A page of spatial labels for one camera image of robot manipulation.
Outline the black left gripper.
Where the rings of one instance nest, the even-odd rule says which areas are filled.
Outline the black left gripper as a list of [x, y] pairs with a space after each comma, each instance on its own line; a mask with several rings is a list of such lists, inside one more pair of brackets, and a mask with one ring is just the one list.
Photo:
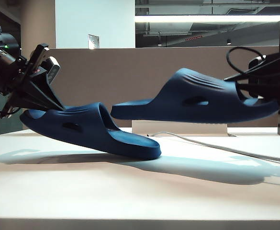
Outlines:
[[0, 118], [10, 117], [21, 108], [64, 111], [65, 107], [52, 90], [46, 70], [40, 67], [45, 60], [48, 44], [37, 45], [29, 60], [23, 56], [13, 59], [7, 55], [0, 73], [0, 94], [8, 100]]

